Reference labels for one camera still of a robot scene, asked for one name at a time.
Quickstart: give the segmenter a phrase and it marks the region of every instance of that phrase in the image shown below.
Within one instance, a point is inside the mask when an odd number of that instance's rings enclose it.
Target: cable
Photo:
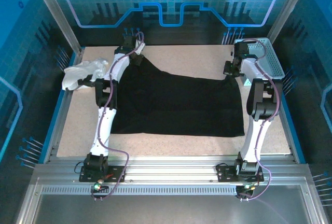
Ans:
[[[266,46],[260,40],[257,40],[255,38],[246,38],[246,39],[243,39],[242,41],[246,42],[246,41],[251,41],[251,40],[258,42],[264,48],[264,54],[255,61],[255,66],[257,67],[258,71],[260,71],[263,74],[263,76],[271,83],[271,85],[272,85],[272,87],[274,89],[274,92],[275,92],[275,96],[276,96],[276,107],[275,107],[274,113],[269,118],[267,118],[266,120],[264,120],[262,122],[262,124],[260,125],[260,129],[259,129],[259,132],[258,132],[257,141],[256,141],[256,145],[255,145],[255,157],[256,157],[256,160],[257,160],[259,166],[261,166],[263,169],[265,169],[265,170],[268,171],[268,173],[269,173],[269,180],[268,180],[268,183],[267,183],[265,189],[261,193],[259,193],[257,196],[249,198],[248,201],[254,200],[254,199],[260,197],[269,188],[270,183],[272,181],[272,173],[271,173],[271,171],[267,167],[263,166],[261,164],[261,162],[258,160],[257,147],[258,147],[258,141],[259,141],[261,132],[263,131],[263,128],[264,128],[264,124],[267,121],[270,121],[272,118],[274,118],[278,114],[278,110],[279,110],[279,107],[280,107],[280,95],[278,93],[278,89],[276,88],[276,85],[274,84],[274,82],[270,78],[270,76],[268,74],[266,74],[266,72],[258,64],[259,60],[262,59],[262,58],[264,58],[267,55],[267,48],[266,48]]]
[[[246,197],[251,197],[249,194],[246,193],[240,193],[240,195],[244,195]],[[261,202],[262,204],[264,204],[265,206],[269,207],[270,209],[272,209],[281,219],[283,219],[283,221],[286,224],[289,224],[289,222],[274,208],[272,207],[269,203],[263,201],[262,199],[257,199],[259,202]]]
[[[106,102],[106,104],[105,104],[105,106],[104,106],[103,113],[102,113],[102,115],[101,115],[101,117],[100,117],[100,122],[99,122],[99,125],[98,125],[98,131],[97,131],[97,134],[98,134],[98,135],[97,135],[97,139],[98,139],[98,141],[99,141],[99,143],[100,143],[100,145],[101,145],[102,147],[104,147],[105,149],[107,149],[107,150],[109,150],[109,151],[113,151],[113,152],[118,152],[118,153],[125,154],[125,155],[127,156],[127,159],[126,159],[126,163],[125,163],[125,165],[124,165],[124,167],[123,167],[123,170],[122,170],[122,172],[121,172],[121,174],[120,174],[120,176],[119,176],[119,179],[118,179],[118,181],[116,182],[116,184],[114,185],[114,188],[110,191],[110,193],[109,193],[108,195],[104,196],[103,199],[110,197],[110,196],[114,193],[114,191],[116,190],[116,188],[119,186],[120,181],[121,181],[121,178],[122,178],[123,175],[125,174],[125,171],[126,171],[126,169],[127,169],[128,162],[129,162],[129,154],[128,154],[127,152],[125,152],[125,151],[123,151],[123,150],[117,150],[117,149],[109,148],[109,147],[105,146],[105,145],[102,143],[101,139],[100,139],[101,123],[102,123],[102,121],[103,121],[103,119],[104,119],[104,117],[105,117],[107,105],[110,103],[110,100],[112,99],[112,95],[113,95],[112,71],[113,71],[115,65],[116,65],[121,59],[130,56],[131,54],[133,54],[134,52],[136,52],[136,51],[139,49],[139,47],[141,46],[141,44],[144,42],[144,33],[141,32],[141,31],[138,31],[137,34],[136,34],[136,36],[139,36],[139,35],[142,35],[141,42],[139,43],[139,45],[138,45],[135,49],[133,49],[132,51],[130,51],[129,53],[127,53],[127,54],[121,56],[120,58],[118,58],[118,59],[113,63],[113,65],[111,66],[111,68],[110,68],[110,70],[109,70],[110,93],[109,93],[109,97],[108,97],[108,99],[107,99],[107,102]]]
[[[228,166],[226,163],[219,163],[219,164],[216,165],[216,171],[218,171],[218,167],[222,166],[222,165],[223,166]]]
[[[78,162],[78,163],[75,165],[75,167],[74,167],[74,172],[75,172],[76,174],[80,174],[80,172],[76,172],[76,168],[77,168],[77,166],[78,166],[80,163],[84,163],[84,162],[83,162],[83,161],[80,161],[80,162]]]

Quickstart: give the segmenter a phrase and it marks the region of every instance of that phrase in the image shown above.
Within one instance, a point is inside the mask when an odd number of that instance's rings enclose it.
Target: mounting plate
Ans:
[[[257,180],[259,180],[259,182],[264,181],[261,167],[258,168],[256,176],[238,176],[235,166],[218,166],[217,176],[219,183],[255,183]]]
[[[121,175],[124,166],[108,166],[107,175],[113,174],[110,178],[106,179],[106,183],[116,183]],[[82,166],[81,172],[79,174],[80,182],[95,183],[105,175],[100,171],[88,170]],[[125,181],[125,175],[121,179],[121,183]]]

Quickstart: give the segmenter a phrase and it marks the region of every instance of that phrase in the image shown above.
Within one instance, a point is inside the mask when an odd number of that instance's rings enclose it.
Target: white cloth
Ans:
[[[90,81],[103,78],[106,74],[106,65],[108,61],[104,58],[97,58],[94,61],[82,61],[80,64],[70,66],[64,70],[65,75],[62,80],[62,90],[78,89],[78,80],[85,79],[88,75],[92,75]]]

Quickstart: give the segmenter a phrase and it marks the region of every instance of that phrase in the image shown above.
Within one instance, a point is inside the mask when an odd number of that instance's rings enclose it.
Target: ventilation slot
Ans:
[[[43,187],[42,194],[90,195],[92,185]],[[112,188],[100,192],[107,194]],[[120,185],[114,195],[235,195],[236,187],[229,185]]]

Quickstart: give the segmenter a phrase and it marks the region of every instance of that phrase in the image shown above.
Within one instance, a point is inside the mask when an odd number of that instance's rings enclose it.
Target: speckled surface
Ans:
[[[83,60],[106,58],[112,63],[116,47],[87,47]],[[231,60],[232,46],[147,46],[143,54],[157,68],[176,75],[224,79],[224,64]],[[244,130],[248,127],[246,100],[249,87],[243,87],[237,78],[244,109]],[[91,148],[98,118],[94,88],[73,93],[64,130],[59,144],[58,157],[85,157]],[[201,156],[236,155],[244,137],[202,137],[156,134],[112,134],[109,145],[127,151],[132,156]],[[286,137],[277,116],[270,126],[262,153],[289,153]]]

